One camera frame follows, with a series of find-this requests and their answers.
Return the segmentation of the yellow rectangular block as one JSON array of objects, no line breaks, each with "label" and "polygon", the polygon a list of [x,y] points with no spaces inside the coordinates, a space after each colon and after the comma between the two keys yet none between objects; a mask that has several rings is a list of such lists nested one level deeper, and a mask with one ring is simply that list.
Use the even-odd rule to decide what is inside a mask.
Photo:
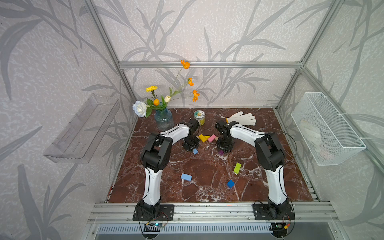
[{"label": "yellow rectangular block", "polygon": [[203,136],[203,135],[199,135],[199,139],[205,143],[208,139],[206,138],[206,136]]}]

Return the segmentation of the pink rectangular block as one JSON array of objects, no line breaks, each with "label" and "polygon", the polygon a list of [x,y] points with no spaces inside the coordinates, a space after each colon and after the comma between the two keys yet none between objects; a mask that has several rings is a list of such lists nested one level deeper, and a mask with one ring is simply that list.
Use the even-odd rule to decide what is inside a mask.
[{"label": "pink rectangular block", "polygon": [[208,138],[208,141],[212,143],[213,141],[217,141],[217,139],[218,137],[216,135],[212,135]]}]

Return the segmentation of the lime green block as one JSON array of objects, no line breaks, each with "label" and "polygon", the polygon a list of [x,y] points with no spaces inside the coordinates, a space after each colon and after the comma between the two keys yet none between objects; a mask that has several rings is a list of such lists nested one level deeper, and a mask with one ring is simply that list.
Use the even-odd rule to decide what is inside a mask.
[{"label": "lime green block", "polygon": [[234,174],[235,175],[239,174],[241,167],[242,167],[242,164],[236,163],[235,168],[234,168]]}]

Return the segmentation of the dark blue cube block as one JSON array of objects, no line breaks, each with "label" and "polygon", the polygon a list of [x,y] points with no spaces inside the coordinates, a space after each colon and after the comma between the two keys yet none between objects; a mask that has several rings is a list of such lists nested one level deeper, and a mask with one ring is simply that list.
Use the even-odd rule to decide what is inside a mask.
[{"label": "dark blue cube block", "polygon": [[234,185],[235,185],[235,182],[233,182],[232,180],[229,180],[229,181],[227,182],[227,186],[228,186],[229,189],[233,188]]}]

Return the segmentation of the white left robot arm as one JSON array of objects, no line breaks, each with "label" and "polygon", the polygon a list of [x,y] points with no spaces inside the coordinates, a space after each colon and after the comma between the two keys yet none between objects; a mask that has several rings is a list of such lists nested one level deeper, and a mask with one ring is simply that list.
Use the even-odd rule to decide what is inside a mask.
[{"label": "white left robot arm", "polygon": [[195,150],[200,141],[196,136],[200,124],[195,119],[187,123],[179,123],[175,127],[161,133],[151,133],[148,142],[140,154],[145,168],[146,184],[143,198],[139,201],[139,210],[147,216],[157,217],[161,208],[160,185],[163,170],[171,157],[173,144],[183,141],[187,151]]}]

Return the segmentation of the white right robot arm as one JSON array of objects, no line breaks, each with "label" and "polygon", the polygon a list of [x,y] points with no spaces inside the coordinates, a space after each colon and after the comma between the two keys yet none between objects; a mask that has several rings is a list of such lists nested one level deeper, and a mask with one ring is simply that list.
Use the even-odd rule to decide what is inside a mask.
[{"label": "white right robot arm", "polygon": [[269,187],[268,204],[265,205],[265,209],[272,219],[277,219],[287,213],[291,205],[283,176],[286,153],[278,135],[258,132],[235,121],[229,124],[218,121],[215,128],[220,135],[217,141],[220,150],[226,153],[230,152],[233,149],[235,139],[255,148],[257,160],[266,172]]}]

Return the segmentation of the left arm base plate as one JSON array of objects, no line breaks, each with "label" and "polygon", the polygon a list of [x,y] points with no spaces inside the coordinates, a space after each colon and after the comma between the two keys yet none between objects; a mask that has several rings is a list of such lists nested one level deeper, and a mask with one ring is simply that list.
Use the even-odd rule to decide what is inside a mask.
[{"label": "left arm base plate", "polygon": [[175,205],[136,205],[133,215],[133,221],[172,221],[174,218],[174,213]]}]

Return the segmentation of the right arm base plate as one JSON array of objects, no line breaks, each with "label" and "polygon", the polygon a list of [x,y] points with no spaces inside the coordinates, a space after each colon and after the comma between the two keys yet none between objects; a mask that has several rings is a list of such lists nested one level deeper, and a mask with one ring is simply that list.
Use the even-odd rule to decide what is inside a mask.
[{"label": "right arm base plate", "polygon": [[280,205],[276,205],[272,202],[263,204],[261,202],[255,202],[252,205],[253,214],[255,220],[260,221],[293,221],[296,219],[295,211],[292,205],[285,201]]}]

